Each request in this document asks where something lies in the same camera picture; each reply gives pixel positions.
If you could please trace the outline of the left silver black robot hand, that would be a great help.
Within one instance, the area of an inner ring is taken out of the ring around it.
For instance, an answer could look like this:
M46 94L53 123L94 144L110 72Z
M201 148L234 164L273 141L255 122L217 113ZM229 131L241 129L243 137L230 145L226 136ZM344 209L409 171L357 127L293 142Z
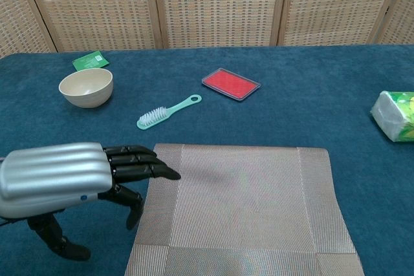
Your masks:
M107 200L129 208L126 228L131 230L140 221L144 200L124 183L158 177L178 180L181 175L140 145L78 142L12 151L1 159L1 218L25 220L58 256L87 261L90 250L63 234L55 213Z

